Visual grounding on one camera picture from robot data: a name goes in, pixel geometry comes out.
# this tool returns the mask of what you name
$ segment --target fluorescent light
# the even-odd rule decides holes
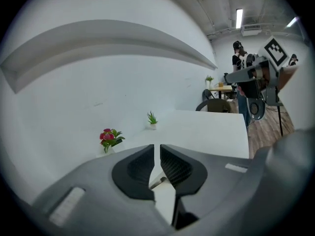
[[[239,29],[242,25],[243,9],[236,10],[236,29]]]
[[[293,18],[292,21],[286,27],[291,27],[297,20],[298,17]]]

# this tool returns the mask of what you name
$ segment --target red flower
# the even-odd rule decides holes
[[[104,135],[104,140],[111,140],[111,136],[109,134]]]

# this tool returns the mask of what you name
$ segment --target ceiling pipe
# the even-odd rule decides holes
[[[201,1],[200,1],[200,0],[197,0],[197,2],[200,4],[200,6],[201,6],[201,8],[203,9],[204,13],[207,15],[207,17],[208,17],[208,19],[209,19],[209,21],[210,21],[210,23],[211,23],[213,29],[216,30],[216,29],[215,29],[215,24],[213,23],[213,21],[211,20],[209,14],[207,13],[207,11],[205,10],[205,8],[203,7]]]

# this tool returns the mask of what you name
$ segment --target white table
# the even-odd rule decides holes
[[[124,140],[125,149],[149,144],[155,145],[155,167],[149,186],[165,176],[160,166],[161,144],[215,155],[249,158],[245,122],[240,114],[176,110],[158,119],[157,130],[145,129],[131,139]],[[156,192],[158,211],[170,224],[175,202],[173,186],[162,183],[153,191]]]

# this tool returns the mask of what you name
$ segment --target black shirt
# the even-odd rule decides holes
[[[237,65],[237,70],[241,70],[242,61],[239,57],[236,57],[235,55],[233,55],[232,56],[232,63],[233,63],[233,65]]]

